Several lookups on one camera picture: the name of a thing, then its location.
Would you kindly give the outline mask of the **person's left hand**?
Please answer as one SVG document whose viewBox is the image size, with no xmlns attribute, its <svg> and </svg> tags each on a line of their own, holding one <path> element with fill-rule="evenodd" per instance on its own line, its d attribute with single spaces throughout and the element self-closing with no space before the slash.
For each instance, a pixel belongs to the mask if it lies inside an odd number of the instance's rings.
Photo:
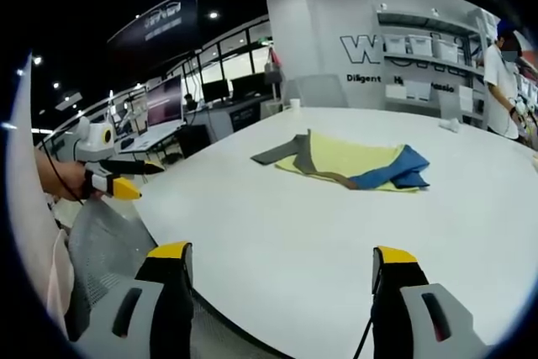
<svg viewBox="0 0 538 359">
<path fill-rule="evenodd" d="M 82 199 L 85 166 L 75 161 L 57 161 L 39 149 L 34 150 L 34 158 L 41 187 L 46 193 L 71 201 Z"/>
</svg>

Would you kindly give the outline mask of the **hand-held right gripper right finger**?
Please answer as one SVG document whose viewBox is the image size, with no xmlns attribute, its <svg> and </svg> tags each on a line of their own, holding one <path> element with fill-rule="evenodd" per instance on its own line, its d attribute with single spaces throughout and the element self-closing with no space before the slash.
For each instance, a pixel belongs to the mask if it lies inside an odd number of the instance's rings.
<svg viewBox="0 0 538 359">
<path fill-rule="evenodd" d="M 412 254 L 387 246 L 373 248 L 369 329 L 375 358 L 482 358 L 489 350 L 471 312 L 429 282 Z"/>
</svg>

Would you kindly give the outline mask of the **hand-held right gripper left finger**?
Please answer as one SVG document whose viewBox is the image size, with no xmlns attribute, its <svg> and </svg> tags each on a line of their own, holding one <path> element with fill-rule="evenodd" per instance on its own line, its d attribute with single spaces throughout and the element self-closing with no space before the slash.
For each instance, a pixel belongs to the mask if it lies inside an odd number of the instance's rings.
<svg viewBox="0 0 538 359">
<path fill-rule="evenodd" d="M 73 341 L 84 358 L 189 358 L 193 246 L 150 251 L 135 277 L 121 277 L 90 309 Z"/>
</svg>

